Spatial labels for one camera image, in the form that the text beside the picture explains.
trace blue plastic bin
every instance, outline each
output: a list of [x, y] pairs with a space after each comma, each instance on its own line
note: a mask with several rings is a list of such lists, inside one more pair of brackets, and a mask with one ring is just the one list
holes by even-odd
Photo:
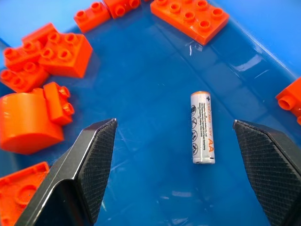
[[[232, 19], [207, 46], [152, 15], [149, 2], [87, 33], [94, 53], [85, 78], [49, 79], [71, 92], [76, 113], [64, 128], [65, 141], [31, 156], [0, 151], [0, 176], [41, 161], [52, 165], [84, 127], [116, 117], [111, 174], [97, 226], [268, 226], [232, 124], [234, 119], [265, 124], [301, 146], [300, 125], [275, 99], [301, 72], [296, 52], [301, 32], [294, 30], [300, 5], [211, 3], [220, 3]], [[1, 1], [0, 48], [20, 45], [22, 36], [47, 22], [61, 32], [79, 32], [73, 14], [89, 4]], [[190, 95], [199, 90], [212, 96], [214, 165], [194, 165], [191, 159]], [[1, 96], [11, 92], [0, 84]]]

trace aa battery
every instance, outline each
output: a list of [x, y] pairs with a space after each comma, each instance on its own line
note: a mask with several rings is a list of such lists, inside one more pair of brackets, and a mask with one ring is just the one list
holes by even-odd
[[211, 96], [205, 91], [195, 92], [191, 100], [192, 160], [195, 164], [214, 164]]

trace blue bin floor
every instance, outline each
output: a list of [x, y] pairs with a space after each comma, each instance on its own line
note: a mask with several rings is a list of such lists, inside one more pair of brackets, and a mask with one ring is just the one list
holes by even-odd
[[[76, 113], [64, 128], [65, 141], [31, 156], [1, 152], [2, 161], [14, 170], [41, 161], [52, 165], [84, 127], [116, 117], [111, 174], [96, 226], [268, 226], [232, 124], [265, 124], [301, 146], [296, 118], [275, 99], [293, 76], [233, 23], [204, 47], [153, 16], [146, 4], [86, 37], [94, 53], [85, 78], [49, 80], [72, 95]], [[0, 90], [10, 92], [3, 85]], [[199, 90], [212, 95], [214, 165], [192, 163], [190, 95]]]

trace orange duplo block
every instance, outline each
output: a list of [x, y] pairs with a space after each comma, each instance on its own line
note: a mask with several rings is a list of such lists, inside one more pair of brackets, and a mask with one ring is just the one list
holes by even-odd
[[297, 116], [301, 125], [301, 77], [276, 96], [279, 106]]
[[28, 41], [39, 41], [42, 44], [42, 46], [45, 46], [47, 42], [47, 37], [52, 32], [57, 32], [57, 30], [52, 23], [49, 23], [34, 31], [33, 33], [30, 33], [29, 35], [23, 37], [22, 42], [26, 43]]
[[83, 34], [54, 32], [48, 36], [39, 64], [52, 75], [83, 78], [92, 51]]
[[71, 123], [74, 109], [68, 103], [69, 90], [65, 86], [60, 87], [51, 82], [44, 86], [44, 93], [50, 120], [62, 126]]
[[132, 9], [138, 8], [140, 0], [104, 0], [114, 19], [124, 16], [125, 13]]
[[27, 62], [37, 62], [42, 45], [39, 41], [27, 41], [19, 48], [4, 50], [5, 66], [15, 72], [21, 71]]
[[0, 98], [0, 148], [32, 154], [63, 140], [61, 125], [49, 118], [43, 89]]
[[15, 225], [48, 173], [47, 162], [41, 162], [0, 178], [0, 225]]
[[81, 32], [85, 33], [111, 18], [108, 9], [101, 2], [94, 2], [90, 8], [80, 10], [74, 20]]
[[154, 0], [153, 14], [206, 45], [227, 23], [229, 15], [205, 0]]
[[19, 93], [30, 92], [32, 89], [40, 87], [48, 77], [49, 73], [41, 65], [27, 62], [22, 71], [3, 70], [0, 74], [0, 81]]

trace textured gripper pad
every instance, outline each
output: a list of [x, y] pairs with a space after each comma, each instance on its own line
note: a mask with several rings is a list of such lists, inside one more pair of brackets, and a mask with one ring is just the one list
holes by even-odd
[[78, 181], [95, 223], [98, 218], [111, 169], [116, 123], [97, 133], [79, 172]]
[[244, 121], [233, 127], [250, 184], [271, 225], [299, 225], [301, 150], [280, 131]]

